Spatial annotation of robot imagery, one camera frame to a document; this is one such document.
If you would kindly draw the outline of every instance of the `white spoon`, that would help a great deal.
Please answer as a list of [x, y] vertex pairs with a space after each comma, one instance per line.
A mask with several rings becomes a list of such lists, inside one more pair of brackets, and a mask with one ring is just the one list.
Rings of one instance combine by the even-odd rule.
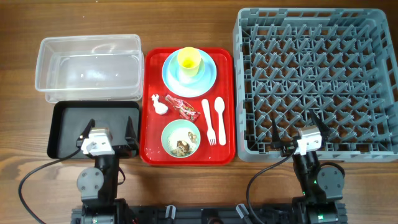
[[225, 127], [223, 120], [223, 111], [225, 110], [225, 104], [221, 97], [217, 97], [214, 102], [214, 109], [218, 113], [218, 142], [224, 146], [226, 144]]

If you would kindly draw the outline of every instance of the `clear plastic container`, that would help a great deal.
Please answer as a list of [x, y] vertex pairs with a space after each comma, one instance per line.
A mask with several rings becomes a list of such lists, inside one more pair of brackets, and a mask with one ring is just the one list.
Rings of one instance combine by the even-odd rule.
[[144, 56], [138, 35], [51, 37], [42, 41], [35, 87], [46, 100], [140, 100]]

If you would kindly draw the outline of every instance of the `yellow cup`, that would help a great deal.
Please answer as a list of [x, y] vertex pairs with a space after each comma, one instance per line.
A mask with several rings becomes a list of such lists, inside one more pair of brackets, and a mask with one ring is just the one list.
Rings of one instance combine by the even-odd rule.
[[201, 56], [198, 49], [185, 47], [177, 55], [181, 72], [187, 77], [194, 77], [199, 70]]

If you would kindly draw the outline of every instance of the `wooden surface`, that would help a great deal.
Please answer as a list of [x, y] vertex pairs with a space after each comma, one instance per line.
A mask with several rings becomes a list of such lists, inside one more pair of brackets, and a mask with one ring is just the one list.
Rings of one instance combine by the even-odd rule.
[[[232, 52], [232, 30], [242, 7], [377, 7], [387, 14], [395, 44], [398, 37], [397, 1], [37, 2], [44, 3], [0, 4], [0, 223], [34, 222], [18, 199], [17, 186], [28, 171], [50, 161], [46, 150], [53, 105], [34, 88], [45, 37], [138, 34], [144, 53], [186, 45]], [[224, 167], [149, 167], [139, 158], [123, 160], [127, 181], [118, 197], [130, 205], [236, 205], [245, 201], [249, 179], [268, 165], [236, 158]], [[90, 166], [92, 161], [70, 161], [38, 172], [25, 183], [27, 203], [48, 223], [68, 223], [71, 209], [81, 205], [76, 177]], [[398, 163], [342, 166], [349, 222], [398, 223]], [[300, 194], [291, 164], [266, 172], [252, 187], [256, 203], [290, 202]]]

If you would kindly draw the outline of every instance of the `plastic fork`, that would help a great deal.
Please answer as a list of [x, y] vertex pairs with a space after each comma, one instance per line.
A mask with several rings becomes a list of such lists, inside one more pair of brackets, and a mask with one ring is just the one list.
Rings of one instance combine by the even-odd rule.
[[217, 144], [217, 141], [216, 141], [216, 132], [211, 126], [209, 101], [207, 99], [203, 99], [201, 101], [201, 107], [203, 108], [203, 112], [205, 113], [205, 118], [207, 123], [207, 138], [209, 139], [210, 145], [214, 146], [215, 144]]

